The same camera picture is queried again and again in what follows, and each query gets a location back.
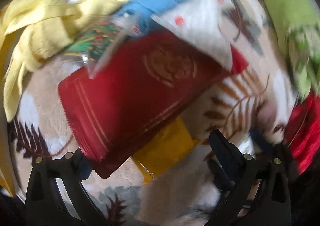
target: metal screw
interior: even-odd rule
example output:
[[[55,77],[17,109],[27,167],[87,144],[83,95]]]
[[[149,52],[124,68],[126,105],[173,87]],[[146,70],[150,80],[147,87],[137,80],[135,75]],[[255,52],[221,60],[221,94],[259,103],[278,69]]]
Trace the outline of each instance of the metal screw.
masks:
[[[72,152],[67,152],[67,153],[64,155],[64,158],[70,159],[70,158],[72,158],[72,156],[73,156],[73,153],[72,153]]]
[[[278,159],[278,158],[275,158],[273,161],[274,161],[276,164],[278,164],[278,165],[281,164],[281,161],[280,161],[280,159]]]
[[[37,157],[37,159],[36,159],[36,163],[40,163],[40,162],[42,162],[42,160],[43,160],[43,158],[42,158],[42,157]]]
[[[251,160],[252,159],[252,156],[248,153],[244,154],[243,157],[246,159],[246,160]]]

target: bed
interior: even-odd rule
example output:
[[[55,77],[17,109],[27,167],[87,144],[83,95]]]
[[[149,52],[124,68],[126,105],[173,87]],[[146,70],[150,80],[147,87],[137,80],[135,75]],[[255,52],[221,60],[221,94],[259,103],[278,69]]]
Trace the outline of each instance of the bed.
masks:
[[[277,49],[272,22],[263,0],[232,2],[234,8],[222,15],[222,33],[241,51],[249,67],[212,86],[181,114],[190,135],[200,139],[193,152],[147,185],[142,185],[143,177],[131,159],[106,180],[93,171],[83,181],[114,226],[202,226],[207,222],[220,196],[206,163],[212,157],[206,140],[210,129],[219,128],[230,142],[239,145],[250,127],[263,123],[270,128],[268,141],[282,140],[296,97]],[[19,110],[8,125],[11,160],[22,200],[37,157],[61,158],[78,148],[57,93],[59,82],[76,69],[58,54],[24,80]],[[62,181],[57,183],[68,210],[76,216]]]

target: red pouch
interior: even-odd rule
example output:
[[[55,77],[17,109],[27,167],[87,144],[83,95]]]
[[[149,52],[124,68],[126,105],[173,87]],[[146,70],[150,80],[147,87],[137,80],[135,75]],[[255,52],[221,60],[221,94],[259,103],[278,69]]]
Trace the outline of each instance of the red pouch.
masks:
[[[233,48],[240,72],[247,62]],[[213,83],[230,76],[169,31],[123,44],[90,80],[84,68],[58,86],[68,123],[84,155],[108,178]]]

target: green cloth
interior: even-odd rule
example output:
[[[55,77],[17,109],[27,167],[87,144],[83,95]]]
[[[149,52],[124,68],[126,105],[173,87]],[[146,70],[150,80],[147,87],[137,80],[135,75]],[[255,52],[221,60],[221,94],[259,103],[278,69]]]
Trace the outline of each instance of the green cloth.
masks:
[[[281,53],[288,54],[286,35],[295,27],[319,22],[310,0],[264,0],[278,35]]]
[[[320,93],[320,18],[310,0],[264,0],[300,97]]]

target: blue cloth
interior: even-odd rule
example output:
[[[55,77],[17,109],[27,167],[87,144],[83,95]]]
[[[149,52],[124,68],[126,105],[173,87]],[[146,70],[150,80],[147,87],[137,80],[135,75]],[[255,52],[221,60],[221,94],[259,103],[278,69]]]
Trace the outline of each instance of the blue cloth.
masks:
[[[140,34],[145,35],[160,27],[150,18],[152,14],[162,14],[184,1],[186,0],[130,0],[121,10],[115,13],[115,16],[123,16],[124,13],[129,15],[137,13],[139,15],[137,28]]]

